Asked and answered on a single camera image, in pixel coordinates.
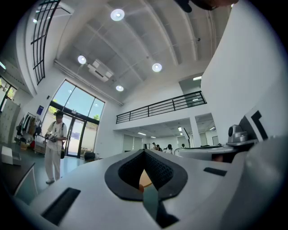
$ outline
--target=shoe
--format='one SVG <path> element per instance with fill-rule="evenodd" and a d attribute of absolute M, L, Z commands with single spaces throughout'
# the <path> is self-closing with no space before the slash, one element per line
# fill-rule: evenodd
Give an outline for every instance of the shoe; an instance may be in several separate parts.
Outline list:
<path fill-rule="evenodd" d="M 46 184 L 52 184 L 55 180 L 54 179 L 48 179 L 46 180 Z"/>

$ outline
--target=column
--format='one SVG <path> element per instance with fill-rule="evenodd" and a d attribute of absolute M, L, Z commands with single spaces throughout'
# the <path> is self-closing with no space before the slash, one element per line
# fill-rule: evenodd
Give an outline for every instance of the column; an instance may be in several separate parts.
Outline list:
<path fill-rule="evenodd" d="M 201 139 L 200 139 L 200 134 L 198 131 L 195 116 L 190 117 L 190 123 L 191 123 L 191 128 L 192 128 L 192 133 L 193 133 L 194 147 L 201 147 Z"/>

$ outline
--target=white pants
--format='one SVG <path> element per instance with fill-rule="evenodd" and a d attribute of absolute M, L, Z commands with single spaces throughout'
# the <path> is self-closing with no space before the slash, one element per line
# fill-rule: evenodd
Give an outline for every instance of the white pants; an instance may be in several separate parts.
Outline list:
<path fill-rule="evenodd" d="M 46 147 L 45 152 L 45 169 L 48 176 L 48 179 L 53 179 L 53 166 L 54 165 L 54 173 L 55 173 L 55 180 L 60 179 L 60 155 L 61 155 L 61 148 L 59 151 L 55 151 Z"/>

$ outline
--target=group of people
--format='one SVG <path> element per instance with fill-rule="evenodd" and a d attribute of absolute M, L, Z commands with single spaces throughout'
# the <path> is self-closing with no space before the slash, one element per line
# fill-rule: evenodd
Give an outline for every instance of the group of people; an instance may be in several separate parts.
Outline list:
<path fill-rule="evenodd" d="M 169 153 L 169 154 L 173 154 L 172 152 L 172 145 L 168 145 L 167 148 L 164 149 L 164 151 L 162 150 L 162 148 L 160 148 L 159 145 L 156 145 L 155 142 L 152 143 L 153 144 L 153 149 L 154 150 L 158 150 L 160 152 L 164 152 L 164 153 Z"/>

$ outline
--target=balcony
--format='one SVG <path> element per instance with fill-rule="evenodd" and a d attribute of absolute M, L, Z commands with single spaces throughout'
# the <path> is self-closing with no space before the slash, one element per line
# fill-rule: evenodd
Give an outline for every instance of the balcony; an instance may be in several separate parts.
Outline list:
<path fill-rule="evenodd" d="M 117 115 L 116 124 L 204 104 L 206 104 L 206 101 L 204 100 L 201 91 L 188 93 L 182 96 L 167 99 L 162 102 L 157 102 L 148 106 L 141 107 L 139 109 L 119 114 Z"/>

